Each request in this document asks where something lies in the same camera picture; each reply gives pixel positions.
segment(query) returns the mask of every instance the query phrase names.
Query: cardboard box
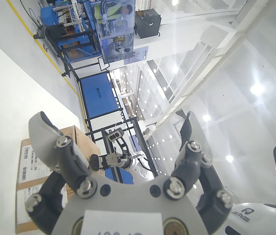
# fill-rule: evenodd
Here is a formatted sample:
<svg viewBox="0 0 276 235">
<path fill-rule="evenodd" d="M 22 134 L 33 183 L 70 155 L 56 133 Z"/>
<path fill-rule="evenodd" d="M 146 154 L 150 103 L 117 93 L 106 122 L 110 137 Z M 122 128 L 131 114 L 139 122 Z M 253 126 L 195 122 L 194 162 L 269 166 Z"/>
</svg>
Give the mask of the cardboard box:
<svg viewBox="0 0 276 235">
<path fill-rule="evenodd" d="M 78 145 L 80 151 L 89 161 L 92 154 L 100 155 L 100 149 L 76 126 L 61 129 L 64 135 L 70 136 Z M 15 233 L 37 230 L 38 227 L 30 220 L 25 210 L 27 198 L 38 192 L 42 184 L 47 180 L 52 171 L 35 155 L 30 140 L 22 141 L 18 163 L 16 182 L 16 205 L 15 205 Z M 96 173 L 104 176 L 104 171 Z M 63 195 L 62 206 L 73 196 L 74 191 L 66 184 L 61 191 Z"/>
</svg>

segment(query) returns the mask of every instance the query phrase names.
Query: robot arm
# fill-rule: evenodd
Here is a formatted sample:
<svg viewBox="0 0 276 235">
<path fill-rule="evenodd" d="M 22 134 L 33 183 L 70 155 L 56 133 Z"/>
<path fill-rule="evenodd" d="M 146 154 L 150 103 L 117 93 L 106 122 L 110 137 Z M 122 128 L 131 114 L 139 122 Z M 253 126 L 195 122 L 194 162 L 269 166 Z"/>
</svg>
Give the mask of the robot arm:
<svg viewBox="0 0 276 235">
<path fill-rule="evenodd" d="M 110 154 L 101 156 L 93 154 L 90 157 L 91 169 L 98 171 L 99 169 L 106 170 L 110 167 L 122 168 L 132 175 L 133 183 L 136 185 L 154 179 L 145 153 L 143 151 L 130 152 L 123 135 L 124 131 L 121 128 L 107 135 L 110 142 L 116 141 L 118 143 L 122 153 L 118 153 L 116 148 L 114 148 L 114 152 Z"/>
<path fill-rule="evenodd" d="M 43 113 L 33 116 L 29 121 L 33 150 L 54 170 L 39 193 L 26 202 L 33 222 L 46 234 L 80 235 L 85 210 L 157 212 L 162 217 L 164 235 L 213 234 L 227 218 L 232 203 L 211 167 L 211 159 L 204 156 L 200 143 L 192 136 L 191 114 L 187 114 L 181 130 L 183 144 L 171 176 L 158 176 L 146 182 L 142 175 L 139 185 L 125 185 L 92 174 L 89 163 L 69 136 L 61 135 Z M 143 159 L 137 155 L 127 157 L 133 160 L 127 167 L 129 171 L 134 168 L 135 160 Z M 205 191 L 196 209 L 186 194 L 198 178 L 201 183 L 210 184 L 203 186 Z M 75 194 L 62 209 L 60 190 L 65 183 Z"/>
</svg>

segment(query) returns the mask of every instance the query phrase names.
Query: display screen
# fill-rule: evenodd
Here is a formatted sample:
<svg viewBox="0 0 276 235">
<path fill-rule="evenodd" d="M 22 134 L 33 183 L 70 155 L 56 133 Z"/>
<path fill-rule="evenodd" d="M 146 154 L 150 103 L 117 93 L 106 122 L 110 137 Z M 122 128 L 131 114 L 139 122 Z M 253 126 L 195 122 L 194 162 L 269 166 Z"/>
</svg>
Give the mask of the display screen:
<svg viewBox="0 0 276 235">
<path fill-rule="evenodd" d="M 105 64 L 133 56 L 135 1 L 103 0 L 90 3 Z"/>
</svg>

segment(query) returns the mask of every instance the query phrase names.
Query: white label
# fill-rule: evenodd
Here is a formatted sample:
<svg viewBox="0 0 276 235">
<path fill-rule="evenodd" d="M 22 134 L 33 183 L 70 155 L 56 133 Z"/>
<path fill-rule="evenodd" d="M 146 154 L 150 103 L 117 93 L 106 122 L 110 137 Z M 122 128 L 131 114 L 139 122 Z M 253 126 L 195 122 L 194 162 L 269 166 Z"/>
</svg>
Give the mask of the white label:
<svg viewBox="0 0 276 235">
<path fill-rule="evenodd" d="M 18 183 L 50 176 L 52 170 L 35 154 L 31 145 L 22 147 Z"/>
<path fill-rule="evenodd" d="M 162 216 L 86 210 L 80 235 L 163 235 Z"/>
<path fill-rule="evenodd" d="M 34 186 L 34 187 L 28 187 L 25 189 L 21 189 L 17 191 L 17 202 L 16 202 L 16 216 L 17 216 L 17 224 L 21 223 L 27 223 L 31 221 L 31 218 L 29 217 L 28 213 L 26 212 L 25 204 L 27 199 L 35 193 L 38 193 L 40 188 L 43 184 Z M 66 185 L 61 190 L 62 194 L 62 207 L 64 208 L 67 204 L 67 192 L 66 192 Z"/>
</svg>

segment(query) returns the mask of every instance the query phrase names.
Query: metal bolt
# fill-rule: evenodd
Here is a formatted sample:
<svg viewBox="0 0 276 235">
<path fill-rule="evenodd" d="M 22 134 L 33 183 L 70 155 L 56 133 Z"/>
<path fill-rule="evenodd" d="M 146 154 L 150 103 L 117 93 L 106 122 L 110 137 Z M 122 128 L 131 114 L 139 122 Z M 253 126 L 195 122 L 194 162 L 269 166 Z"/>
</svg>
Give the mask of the metal bolt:
<svg viewBox="0 0 276 235">
<path fill-rule="evenodd" d="M 174 193 L 174 194 L 179 194 L 180 191 L 182 191 L 182 187 L 181 185 L 176 182 L 176 181 L 173 181 L 171 184 L 170 184 L 170 190 Z"/>
<path fill-rule="evenodd" d="M 97 181 L 91 176 L 81 182 L 80 187 L 77 189 L 77 195 L 82 198 L 90 198 L 97 190 Z"/>
<path fill-rule="evenodd" d="M 211 159 L 210 159 L 209 157 L 207 157 L 206 154 L 203 154 L 202 160 L 203 160 L 205 163 L 207 163 L 208 161 L 211 161 Z"/>
<path fill-rule="evenodd" d="M 57 140 L 57 147 L 64 147 L 66 146 L 68 143 L 70 142 L 70 140 L 66 137 L 66 136 L 61 136 L 58 140 Z"/>
<path fill-rule="evenodd" d="M 224 203 L 225 208 L 231 208 L 233 206 L 230 195 L 225 190 L 219 190 L 216 196 Z"/>
<path fill-rule="evenodd" d="M 39 194 L 31 195 L 26 202 L 26 210 L 27 212 L 33 212 L 34 208 L 42 201 L 42 197 Z"/>
<path fill-rule="evenodd" d="M 81 184 L 80 184 L 80 191 L 81 191 L 82 193 L 86 193 L 86 192 L 89 191 L 90 187 L 91 187 L 91 182 L 88 181 L 88 180 L 84 180 L 84 181 L 81 182 Z"/>
<path fill-rule="evenodd" d="M 185 195 L 185 188 L 178 178 L 171 177 L 164 183 L 164 193 L 169 198 L 178 200 Z"/>
<path fill-rule="evenodd" d="M 193 149 L 193 150 L 199 150 L 200 149 L 200 144 L 198 143 L 198 142 L 196 142 L 196 141 L 192 141 L 191 143 L 190 143 L 190 146 L 191 146 L 191 148 Z"/>
</svg>

